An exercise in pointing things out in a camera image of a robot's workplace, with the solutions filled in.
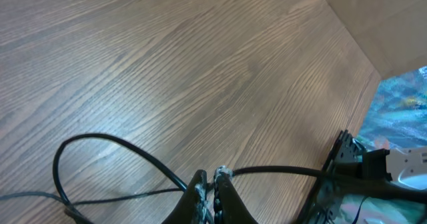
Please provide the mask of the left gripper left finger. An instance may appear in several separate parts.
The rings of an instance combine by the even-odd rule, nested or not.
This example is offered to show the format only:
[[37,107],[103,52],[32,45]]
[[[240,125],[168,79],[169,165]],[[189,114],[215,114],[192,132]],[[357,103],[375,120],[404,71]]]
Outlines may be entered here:
[[162,224],[206,224],[207,173],[197,170],[172,212]]

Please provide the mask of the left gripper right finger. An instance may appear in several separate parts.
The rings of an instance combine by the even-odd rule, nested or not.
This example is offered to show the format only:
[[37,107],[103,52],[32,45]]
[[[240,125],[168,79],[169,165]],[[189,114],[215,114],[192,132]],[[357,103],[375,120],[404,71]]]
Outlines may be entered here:
[[232,185],[231,169],[220,166],[213,178],[215,224],[258,224]]

